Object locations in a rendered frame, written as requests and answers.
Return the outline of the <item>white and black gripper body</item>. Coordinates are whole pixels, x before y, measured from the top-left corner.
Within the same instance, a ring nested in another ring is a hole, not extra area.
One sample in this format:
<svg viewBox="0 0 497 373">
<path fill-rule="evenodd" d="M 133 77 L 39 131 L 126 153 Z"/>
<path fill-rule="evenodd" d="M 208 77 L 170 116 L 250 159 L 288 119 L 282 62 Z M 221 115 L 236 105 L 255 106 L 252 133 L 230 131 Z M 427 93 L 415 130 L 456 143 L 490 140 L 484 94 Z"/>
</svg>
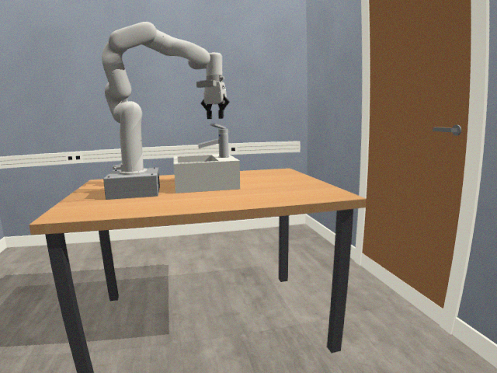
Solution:
<svg viewBox="0 0 497 373">
<path fill-rule="evenodd" d="M 226 96 L 224 82 L 217 81 L 217 86 L 204 88 L 204 103 L 212 105 L 222 102 L 225 103 L 223 100 L 223 93 Z"/>
</svg>

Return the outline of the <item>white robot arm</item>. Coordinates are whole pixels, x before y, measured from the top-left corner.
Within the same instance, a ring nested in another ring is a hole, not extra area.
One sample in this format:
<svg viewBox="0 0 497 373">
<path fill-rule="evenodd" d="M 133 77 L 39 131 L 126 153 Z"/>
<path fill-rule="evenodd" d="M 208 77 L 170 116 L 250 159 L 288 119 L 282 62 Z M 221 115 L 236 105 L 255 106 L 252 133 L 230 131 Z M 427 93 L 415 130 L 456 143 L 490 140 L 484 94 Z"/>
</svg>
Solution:
<svg viewBox="0 0 497 373">
<path fill-rule="evenodd" d="M 120 123 L 122 163 L 113 166 L 113 169 L 121 169 L 121 175 L 147 172 L 143 164 L 141 140 L 142 111 L 137 103 L 127 101 L 132 89 L 122 61 L 125 50 L 139 45 L 167 56 L 186 58 L 193 69 L 205 68 L 207 80 L 196 82 L 197 88 L 217 86 L 217 81 L 223 82 L 224 79 L 221 54 L 208 53 L 193 43 L 171 37 L 157 30 L 152 23 L 137 23 L 113 31 L 103 48 L 102 62 L 108 79 L 106 101 L 114 120 Z"/>
</svg>

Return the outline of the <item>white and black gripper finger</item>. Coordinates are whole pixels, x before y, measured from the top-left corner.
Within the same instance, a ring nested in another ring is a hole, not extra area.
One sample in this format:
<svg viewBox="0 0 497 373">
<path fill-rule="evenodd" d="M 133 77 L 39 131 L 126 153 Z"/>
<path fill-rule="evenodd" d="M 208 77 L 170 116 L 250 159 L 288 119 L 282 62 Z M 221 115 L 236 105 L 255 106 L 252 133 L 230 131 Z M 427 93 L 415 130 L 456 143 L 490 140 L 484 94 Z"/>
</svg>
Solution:
<svg viewBox="0 0 497 373">
<path fill-rule="evenodd" d="M 212 107 L 212 104 L 205 104 L 204 101 L 201 102 L 201 105 L 206 109 L 207 111 L 207 119 L 212 119 L 212 111 L 211 111 L 211 107 Z"/>
<path fill-rule="evenodd" d="M 219 119 L 223 119 L 224 118 L 224 108 L 230 103 L 229 100 L 225 97 L 224 94 L 223 94 L 223 100 L 225 101 L 224 104 L 223 104 L 223 102 L 222 103 L 218 103 L 218 106 L 219 106 L 218 118 Z"/>
</svg>

